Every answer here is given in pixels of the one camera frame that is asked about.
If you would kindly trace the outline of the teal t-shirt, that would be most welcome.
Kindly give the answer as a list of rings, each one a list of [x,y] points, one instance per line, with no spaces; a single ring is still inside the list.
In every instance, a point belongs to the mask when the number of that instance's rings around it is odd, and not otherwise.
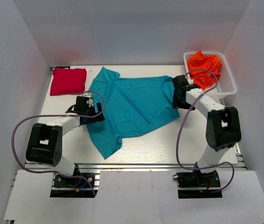
[[[106,102],[105,121],[87,125],[104,159],[122,147],[124,138],[140,137],[180,117],[172,107],[174,86],[169,76],[122,78],[102,67],[90,90]]]

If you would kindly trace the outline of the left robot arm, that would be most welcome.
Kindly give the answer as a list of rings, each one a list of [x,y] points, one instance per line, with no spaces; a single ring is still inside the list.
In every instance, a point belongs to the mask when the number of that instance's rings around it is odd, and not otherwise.
[[[26,150],[26,160],[65,175],[65,181],[70,186],[77,186],[81,174],[77,165],[63,156],[63,136],[82,125],[104,121],[105,108],[105,102],[95,103],[91,95],[77,96],[76,103],[64,115],[57,115],[57,119],[49,123],[35,123]]]

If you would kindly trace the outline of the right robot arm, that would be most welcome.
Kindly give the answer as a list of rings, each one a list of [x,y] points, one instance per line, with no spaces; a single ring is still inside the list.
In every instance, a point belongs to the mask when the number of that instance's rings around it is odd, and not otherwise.
[[[225,107],[210,98],[198,85],[189,84],[185,75],[172,80],[174,86],[173,108],[187,109],[183,118],[176,143],[176,158],[178,156],[179,139],[186,119],[192,110],[199,111],[206,119],[206,149],[193,168],[186,170],[196,171],[193,174],[194,182],[204,186],[210,181],[210,174],[220,165],[224,154],[238,143],[241,138],[241,128],[238,110],[235,107]]]

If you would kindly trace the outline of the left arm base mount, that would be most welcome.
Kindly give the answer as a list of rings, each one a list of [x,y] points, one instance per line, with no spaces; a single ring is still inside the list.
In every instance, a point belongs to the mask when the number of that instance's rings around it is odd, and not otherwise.
[[[99,173],[76,167],[74,178],[54,175],[51,198],[95,198],[99,189]]]

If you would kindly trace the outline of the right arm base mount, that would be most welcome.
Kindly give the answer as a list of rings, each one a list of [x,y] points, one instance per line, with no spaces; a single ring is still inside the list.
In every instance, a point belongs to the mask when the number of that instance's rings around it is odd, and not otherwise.
[[[222,198],[217,171],[207,174],[200,171],[179,172],[172,178],[177,182],[179,199]]]

